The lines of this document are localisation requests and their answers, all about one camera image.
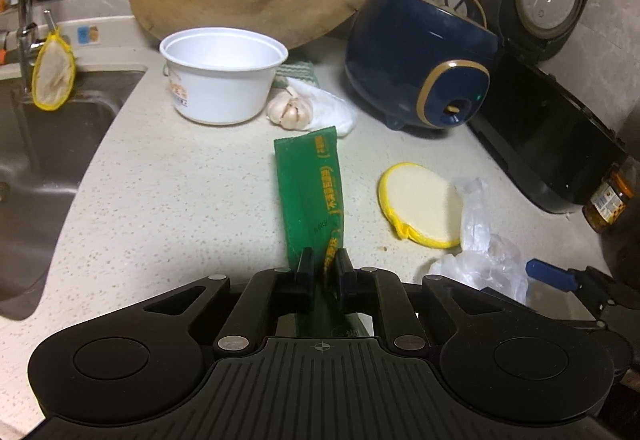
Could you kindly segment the clear plastic bag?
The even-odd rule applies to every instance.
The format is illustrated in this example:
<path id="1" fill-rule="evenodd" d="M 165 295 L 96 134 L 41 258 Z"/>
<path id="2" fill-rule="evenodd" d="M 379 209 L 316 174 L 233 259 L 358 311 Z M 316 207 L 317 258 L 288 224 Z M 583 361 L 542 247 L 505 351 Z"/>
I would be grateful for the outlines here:
<path id="1" fill-rule="evenodd" d="M 517 245 L 492 233 L 486 182 L 480 178 L 460 179 L 454 187 L 462 199 L 461 251 L 436 260 L 428 274 L 445 276 L 478 290 L 491 288 L 526 304 L 525 261 Z"/>

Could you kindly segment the chrome kitchen faucet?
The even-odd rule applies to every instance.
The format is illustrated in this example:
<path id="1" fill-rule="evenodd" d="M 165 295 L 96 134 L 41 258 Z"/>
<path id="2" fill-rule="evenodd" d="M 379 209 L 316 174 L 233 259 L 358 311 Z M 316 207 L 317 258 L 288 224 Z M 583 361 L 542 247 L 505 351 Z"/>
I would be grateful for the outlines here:
<path id="1" fill-rule="evenodd" d="M 22 76 L 24 94 L 30 91 L 32 83 L 32 46 L 35 44 L 37 25 L 32 19 L 32 0 L 17 0 L 18 28 L 16 32 L 18 62 Z"/>

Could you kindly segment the yellow round scrub pad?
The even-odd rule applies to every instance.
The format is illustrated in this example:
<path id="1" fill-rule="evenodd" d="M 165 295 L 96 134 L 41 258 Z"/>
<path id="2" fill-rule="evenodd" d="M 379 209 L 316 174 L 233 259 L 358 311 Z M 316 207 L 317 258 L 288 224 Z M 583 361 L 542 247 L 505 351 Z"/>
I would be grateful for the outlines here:
<path id="1" fill-rule="evenodd" d="M 378 204 L 399 239 L 436 249 L 460 244 L 462 198 L 416 163 L 396 163 L 378 180 Z"/>

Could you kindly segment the glass jar orange lid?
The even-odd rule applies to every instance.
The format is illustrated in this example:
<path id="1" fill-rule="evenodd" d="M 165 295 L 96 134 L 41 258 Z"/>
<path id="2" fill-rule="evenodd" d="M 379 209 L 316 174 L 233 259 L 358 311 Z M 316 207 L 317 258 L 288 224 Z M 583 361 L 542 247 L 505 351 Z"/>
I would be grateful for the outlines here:
<path id="1" fill-rule="evenodd" d="M 598 234 L 607 231 L 636 196 L 637 171 L 634 165 L 614 169 L 582 207 L 582 215 Z"/>

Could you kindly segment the garlic bulb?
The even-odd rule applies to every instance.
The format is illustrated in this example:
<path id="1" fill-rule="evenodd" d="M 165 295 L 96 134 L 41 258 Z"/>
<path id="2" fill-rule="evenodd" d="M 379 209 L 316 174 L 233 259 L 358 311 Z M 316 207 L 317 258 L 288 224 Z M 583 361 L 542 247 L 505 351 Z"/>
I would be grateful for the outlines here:
<path id="1" fill-rule="evenodd" d="M 314 110 L 306 97 L 287 86 L 267 104 L 266 115 L 271 123 L 285 130 L 302 131 L 314 117 Z"/>

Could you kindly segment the white crumpled tissue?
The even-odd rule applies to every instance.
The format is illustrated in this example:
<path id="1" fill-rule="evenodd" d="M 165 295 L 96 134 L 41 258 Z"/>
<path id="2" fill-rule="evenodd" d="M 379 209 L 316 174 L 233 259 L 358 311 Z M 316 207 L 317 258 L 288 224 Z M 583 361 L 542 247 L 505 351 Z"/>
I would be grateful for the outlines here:
<path id="1" fill-rule="evenodd" d="M 347 137 L 355 128 L 357 111 L 346 100 L 302 80 L 286 81 L 297 98 L 309 106 L 308 114 L 297 123 L 297 130 L 311 132 L 334 127 L 338 137 Z"/>

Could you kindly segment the green striped cloth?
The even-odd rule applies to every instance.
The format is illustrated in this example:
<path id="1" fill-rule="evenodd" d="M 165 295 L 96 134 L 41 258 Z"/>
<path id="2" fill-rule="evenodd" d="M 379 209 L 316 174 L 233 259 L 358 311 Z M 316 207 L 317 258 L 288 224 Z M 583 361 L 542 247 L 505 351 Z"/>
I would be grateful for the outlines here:
<path id="1" fill-rule="evenodd" d="M 319 85 L 316 73 L 314 72 L 314 64 L 306 59 L 288 59 L 277 69 L 274 76 L 273 85 L 276 88 L 285 88 L 288 85 L 288 79 L 293 78 L 303 81 L 314 86 Z"/>

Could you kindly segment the stainless steel sink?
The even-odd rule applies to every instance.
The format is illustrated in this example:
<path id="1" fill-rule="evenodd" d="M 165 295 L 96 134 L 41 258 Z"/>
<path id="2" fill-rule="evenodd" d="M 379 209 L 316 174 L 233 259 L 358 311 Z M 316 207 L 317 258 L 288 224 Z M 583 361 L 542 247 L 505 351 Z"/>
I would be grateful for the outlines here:
<path id="1" fill-rule="evenodd" d="M 70 99 L 42 111 L 22 80 L 1 81 L 1 315 L 38 307 L 53 252 L 91 160 L 141 71 L 81 72 Z"/>

